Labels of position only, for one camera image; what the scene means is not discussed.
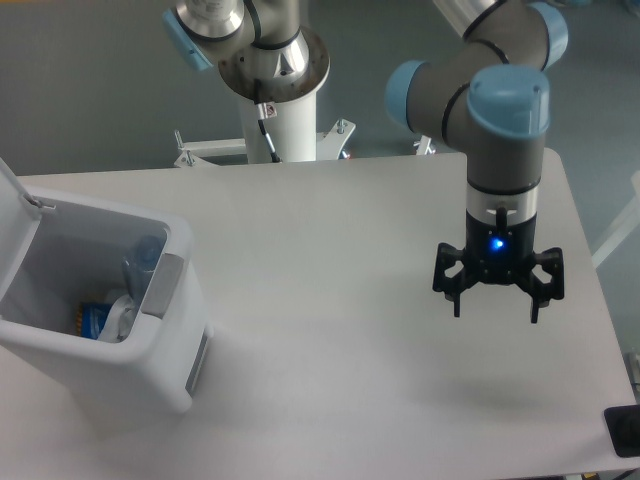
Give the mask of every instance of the white tabletop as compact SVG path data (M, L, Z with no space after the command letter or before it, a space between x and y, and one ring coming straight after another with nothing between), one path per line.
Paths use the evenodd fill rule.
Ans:
M461 155L24 178L186 217L216 336L192 409L81 399L0 350L11 479L502 479L640 466L602 412L634 397L562 164L547 152L536 248L566 299L529 323L517 287L462 317L431 290L462 247Z

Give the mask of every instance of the white plastic bin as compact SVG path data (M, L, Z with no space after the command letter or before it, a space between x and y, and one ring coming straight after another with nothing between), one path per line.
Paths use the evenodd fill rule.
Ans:
M2 160L0 171L0 345L73 391L186 411L213 336L189 225L65 192L27 192ZM78 305L125 288L122 258L144 235L165 244L131 333L120 343L77 336Z

